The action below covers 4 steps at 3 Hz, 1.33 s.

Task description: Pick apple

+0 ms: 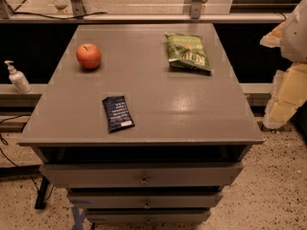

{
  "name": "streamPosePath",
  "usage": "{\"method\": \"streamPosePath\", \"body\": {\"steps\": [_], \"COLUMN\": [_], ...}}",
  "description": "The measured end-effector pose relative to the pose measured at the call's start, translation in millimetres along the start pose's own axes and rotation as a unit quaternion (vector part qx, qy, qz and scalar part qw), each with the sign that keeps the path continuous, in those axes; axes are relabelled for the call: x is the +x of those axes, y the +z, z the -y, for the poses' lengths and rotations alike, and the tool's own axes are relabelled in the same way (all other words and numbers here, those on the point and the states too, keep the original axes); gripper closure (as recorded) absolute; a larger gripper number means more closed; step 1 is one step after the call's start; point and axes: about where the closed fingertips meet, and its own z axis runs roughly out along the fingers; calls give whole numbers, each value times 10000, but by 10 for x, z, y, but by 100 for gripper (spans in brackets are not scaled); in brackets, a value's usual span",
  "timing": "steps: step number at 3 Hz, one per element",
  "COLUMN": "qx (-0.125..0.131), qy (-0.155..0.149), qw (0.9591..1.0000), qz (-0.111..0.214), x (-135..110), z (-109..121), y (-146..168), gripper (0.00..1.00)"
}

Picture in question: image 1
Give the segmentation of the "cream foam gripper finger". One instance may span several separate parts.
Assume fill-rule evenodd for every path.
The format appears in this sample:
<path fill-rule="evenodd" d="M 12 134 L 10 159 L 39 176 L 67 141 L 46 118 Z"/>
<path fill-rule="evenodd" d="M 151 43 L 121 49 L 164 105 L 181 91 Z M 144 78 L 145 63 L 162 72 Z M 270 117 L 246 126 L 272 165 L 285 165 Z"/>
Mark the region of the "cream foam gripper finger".
<path fill-rule="evenodd" d="M 282 22 L 278 26 L 276 26 L 271 32 L 264 35 L 260 40 L 260 44 L 269 48 L 279 47 L 281 44 L 284 25 L 285 23 Z"/>
<path fill-rule="evenodd" d="M 307 101 L 307 64 L 294 62 L 286 71 L 277 70 L 271 98 L 265 109 L 264 127 L 279 129 Z"/>

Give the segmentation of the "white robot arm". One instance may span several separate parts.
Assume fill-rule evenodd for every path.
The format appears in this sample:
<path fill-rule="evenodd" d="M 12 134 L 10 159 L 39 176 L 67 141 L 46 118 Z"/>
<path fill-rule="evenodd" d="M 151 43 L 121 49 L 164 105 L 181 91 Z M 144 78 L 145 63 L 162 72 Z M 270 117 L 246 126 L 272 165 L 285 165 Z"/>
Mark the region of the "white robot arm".
<path fill-rule="evenodd" d="M 307 0 L 301 0 L 284 22 L 261 38 L 260 44 L 278 47 L 281 56 L 292 63 L 286 71 L 276 71 L 263 119 L 264 127 L 279 129 L 307 101 Z"/>

